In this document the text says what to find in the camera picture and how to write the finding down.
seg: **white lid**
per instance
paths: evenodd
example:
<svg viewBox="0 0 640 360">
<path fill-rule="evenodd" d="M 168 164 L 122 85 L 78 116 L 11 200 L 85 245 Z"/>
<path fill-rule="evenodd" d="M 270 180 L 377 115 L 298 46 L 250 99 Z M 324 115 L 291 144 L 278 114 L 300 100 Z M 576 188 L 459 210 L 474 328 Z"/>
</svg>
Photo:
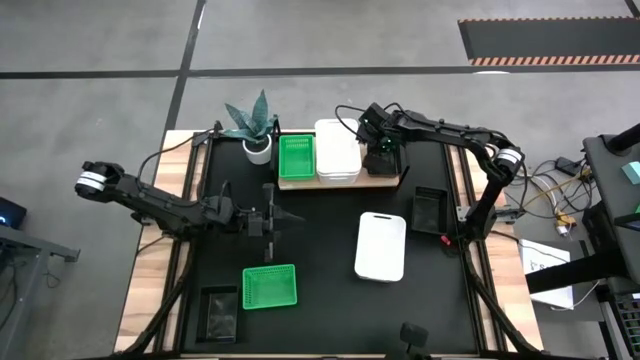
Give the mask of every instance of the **white lid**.
<svg viewBox="0 0 640 360">
<path fill-rule="evenodd" d="M 342 119 L 354 132 L 358 122 Z M 318 174 L 357 174 L 362 167 L 360 145 L 356 136 L 338 119 L 316 121 L 316 170 Z"/>
<path fill-rule="evenodd" d="M 363 279 L 400 281 L 404 276 L 406 221 L 395 215 L 360 216 L 354 270 Z"/>
</svg>

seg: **green basket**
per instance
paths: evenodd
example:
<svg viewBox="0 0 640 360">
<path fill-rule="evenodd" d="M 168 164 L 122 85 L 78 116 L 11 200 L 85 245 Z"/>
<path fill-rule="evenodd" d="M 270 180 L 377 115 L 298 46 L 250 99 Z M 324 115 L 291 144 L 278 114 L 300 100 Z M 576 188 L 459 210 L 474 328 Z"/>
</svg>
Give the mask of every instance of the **green basket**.
<svg viewBox="0 0 640 360">
<path fill-rule="evenodd" d="M 281 179 L 312 179 L 316 175 L 313 135 L 280 136 L 278 160 Z"/>
<path fill-rule="evenodd" d="M 242 271 L 242 307 L 263 309 L 298 303 L 296 267 L 263 266 Z"/>
</svg>

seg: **wooden platform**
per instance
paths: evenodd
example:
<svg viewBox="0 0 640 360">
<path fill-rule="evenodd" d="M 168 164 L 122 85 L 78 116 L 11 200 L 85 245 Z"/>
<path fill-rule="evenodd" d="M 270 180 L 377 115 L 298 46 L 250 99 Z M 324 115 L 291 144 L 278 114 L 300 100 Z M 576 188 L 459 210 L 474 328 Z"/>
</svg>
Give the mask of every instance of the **wooden platform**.
<svg viewBox="0 0 640 360">
<path fill-rule="evenodd" d="M 364 159 L 367 155 L 367 148 L 360 145 L 360 157 Z M 371 187 L 396 187 L 400 182 L 400 176 L 392 178 L 369 176 L 366 170 L 360 171 L 355 183 L 347 185 L 328 185 L 320 182 L 318 174 L 310 180 L 285 180 L 278 179 L 280 190 L 313 190 L 313 189 L 335 189 L 335 188 L 371 188 Z"/>
<path fill-rule="evenodd" d="M 194 131 L 196 130 L 174 130 L 167 132 L 163 148 L 169 148 L 177 145 L 190 137 Z M 156 187 L 177 196 L 182 194 L 187 161 L 189 158 L 189 150 L 190 145 L 186 144 L 174 151 L 161 155 L 155 181 Z M 470 162 L 469 167 L 471 169 L 472 181 L 476 193 L 466 194 L 464 191 L 464 183 L 462 181 L 457 150 L 455 148 L 450 148 L 450 151 L 452 152 L 456 182 L 458 184 L 457 187 L 459 189 L 462 205 L 465 203 L 468 204 L 468 196 L 472 195 L 479 198 L 482 194 L 487 182 L 486 176 L 475 162 L 473 155 L 468 154 Z M 192 186 L 194 189 L 192 197 L 195 197 L 195 184 L 198 182 L 201 175 L 200 170 L 202 169 L 202 161 L 204 157 L 203 152 L 204 151 L 200 151 L 198 156 L 198 165 L 194 176 L 194 184 Z M 506 204 L 506 200 L 504 196 L 501 196 L 497 205 L 504 204 Z M 509 225 L 496 225 L 494 229 L 509 234 L 513 233 L 513 227 Z M 158 237 L 160 237 L 160 231 L 157 227 L 149 226 L 143 230 L 139 246 L 144 246 Z M 137 257 L 131 282 L 129 284 L 129 291 L 114 351 L 124 350 L 131 345 L 131 343 L 135 341 L 140 332 L 148 324 L 153 314 L 158 310 L 162 300 L 162 292 L 167 275 L 171 242 L 171 239 L 162 240 L 156 245 L 146 249 Z M 527 287 L 524 271 L 520 264 L 517 244 L 513 240 L 493 234 L 487 238 L 486 244 L 500 306 L 504 309 L 507 316 L 509 316 L 516 328 L 518 328 L 527 341 L 536 348 L 542 349 L 542 340 L 540 338 L 538 324 L 533 311 L 533 305 L 531 304 L 531 299 L 529 297 L 529 289 Z M 180 253 L 182 259 L 184 259 L 184 256 L 186 255 L 186 246 L 188 246 L 188 244 L 183 244 L 182 251 Z M 476 251 L 474 254 L 474 260 L 477 259 Z M 495 349 L 491 316 L 486 307 L 483 306 L 481 310 L 489 348 Z M 176 314 L 177 304 L 174 306 L 168 322 L 167 334 L 164 341 L 164 347 L 167 350 L 171 348 L 173 343 Z"/>
</svg>

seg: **gray floor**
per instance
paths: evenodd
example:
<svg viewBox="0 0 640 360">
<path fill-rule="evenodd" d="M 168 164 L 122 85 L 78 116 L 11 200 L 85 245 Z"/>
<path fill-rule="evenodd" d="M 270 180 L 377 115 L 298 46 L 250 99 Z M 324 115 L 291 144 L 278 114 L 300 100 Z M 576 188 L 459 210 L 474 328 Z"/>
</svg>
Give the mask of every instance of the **gray floor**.
<svg viewBox="0 0 640 360">
<path fill-rule="evenodd" d="M 0 71 L 177 69 L 194 6 L 0 0 Z M 612 15 L 630 15 L 623 0 L 211 0 L 192 68 L 466 65 L 457 19 Z M 333 117 L 339 103 L 398 101 L 431 117 L 499 129 L 534 167 L 560 155 L 579 158 L 585 136 L 636 123 L 639 81 L 629 72 L 190 79 L 177 128 L 208 128 L 215 120 L 228 126 L 224 103 L 249 108 L 261 89 L 287 128 Z M 112 350 L 140 227 L 122 207 L 78 198 L 73 184 L 84 160 L 134 172 L 157 150 L 174 85 L 0 81 L 0 196 L 29 208 L 29 233 L 82 248 L 77 264 L 51 263 L 63 282 L 56 289 L 43 284 L 28 359 Z M 150 164 L 146 179 L 152 171 Z M 534 209 L 548 211 L 542 203 Z M 548 221 L 525 217 L 516 228 L 531 240 L 556 239 Z M 582 228 L 574 234 L 585 236 Z M 547 350 L 605 354 L 593 319 L 557 321 L 546 311 L 536 306 Z"/>
</svg>

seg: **white plastic bin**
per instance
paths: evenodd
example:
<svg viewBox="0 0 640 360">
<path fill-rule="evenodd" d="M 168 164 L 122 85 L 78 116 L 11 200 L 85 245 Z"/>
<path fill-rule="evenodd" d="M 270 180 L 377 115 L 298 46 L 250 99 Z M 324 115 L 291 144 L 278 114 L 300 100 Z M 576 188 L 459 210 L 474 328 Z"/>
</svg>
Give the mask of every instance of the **white plastic bin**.
<svg viewBox="0 0 640 360">
<path fill-rule="evenodd" d="M 344 123 L 358 131 L 354 119 L 342 119 Z M 353 133 L 338 119 L 316 121 L 316 172 L 318 179 L 326 185 L 350 185 L 356 182 L 362 158 L 360 145 Z"/>
</svg>

